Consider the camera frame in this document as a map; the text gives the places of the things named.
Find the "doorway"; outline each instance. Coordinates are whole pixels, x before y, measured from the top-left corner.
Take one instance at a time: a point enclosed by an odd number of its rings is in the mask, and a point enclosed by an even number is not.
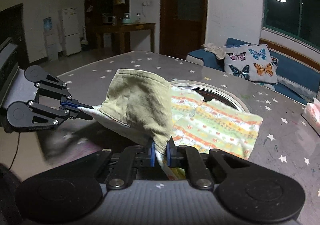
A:
[[[0,11],[0,44],[8,37],[12,43],[18,45],[18,64],[22,69],[29,66],[29,57],[22,23],[23,4],[19,4],[3,11]]]
[[[208,0],[161,0],[160,53],[185,59],[205,40]]]

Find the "colorful patterned cloth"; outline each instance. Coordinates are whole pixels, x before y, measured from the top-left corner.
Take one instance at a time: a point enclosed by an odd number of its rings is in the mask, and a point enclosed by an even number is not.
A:
[[[172,87],[171,136],[175,145],[188,145],[200,153],[218,148],[232,155],[248,159],[256,142],[262,117],[229,107],[213,99],[204,98],[193,90]],[[170,179],[183,178],[179,169],[166,167],[164,157],[157,155],[160,165]]]

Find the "round table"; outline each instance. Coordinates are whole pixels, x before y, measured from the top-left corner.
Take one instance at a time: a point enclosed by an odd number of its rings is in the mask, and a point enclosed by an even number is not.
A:
[[[305,205],[298,221],[304,225],[319,223],[320,138],[301,116],[304,105],[224,72],[143,51],[134,51],[94,62],[62,74],[59,78],[67,83],[69,92],[75,99],[96,106],[105,100],[109,84],[120,68],[153,72],[167,81],[198,81],[222,88],[240,98],[251,113],[263,117],[249,161],[298,181],[306,193]],[[40,102],[50,107],[59,107],[49,98],[41,97]],[[51,143],[55,144],[54,141],[66,140],[67,144],[80,147],[85,144],[85,140],[79,138],[87,138],[94,142],[94,146],[82,147],[76,151],[72,156],[73,159],[96,151],[95,145],[121,152],[126,146],[134,144],[94,120],[67,120],[57,131],[38,132],[38,136],[42,144],[44,141],[53,141]]]

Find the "butterfly pillow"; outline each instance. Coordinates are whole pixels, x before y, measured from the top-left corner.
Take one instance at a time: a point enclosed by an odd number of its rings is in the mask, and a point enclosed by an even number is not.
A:
[[[277,84],[275,60],[272,60],[266,44],[225,49],[225,72],[252,82]]]

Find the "microwave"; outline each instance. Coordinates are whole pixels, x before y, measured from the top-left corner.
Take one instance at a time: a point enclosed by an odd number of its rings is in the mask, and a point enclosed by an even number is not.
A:
[[[112,18],[113,16],[102,14],[102,24],[112,24]]]

